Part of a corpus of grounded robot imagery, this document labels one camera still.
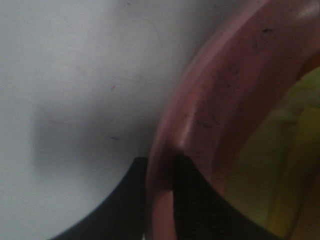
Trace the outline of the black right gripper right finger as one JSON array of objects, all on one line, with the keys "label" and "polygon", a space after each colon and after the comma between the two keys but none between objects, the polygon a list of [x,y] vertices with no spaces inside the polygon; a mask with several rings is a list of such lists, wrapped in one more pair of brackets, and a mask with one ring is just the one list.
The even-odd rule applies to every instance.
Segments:
[{"label": "black right gripper right finger", "polygon": [[173,163],[173,215],[179,240],[278,239],[231,206],[184,155]]}]

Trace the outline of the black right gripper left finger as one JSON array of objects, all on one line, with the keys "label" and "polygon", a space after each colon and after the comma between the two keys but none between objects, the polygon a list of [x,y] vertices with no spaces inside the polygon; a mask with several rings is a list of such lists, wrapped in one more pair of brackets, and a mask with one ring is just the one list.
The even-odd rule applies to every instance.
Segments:
[{"label": "black right gripper left finger", "polygon": [[145,230],[148,159],[137,157],[113,192],[55,240],[141,240]]}]

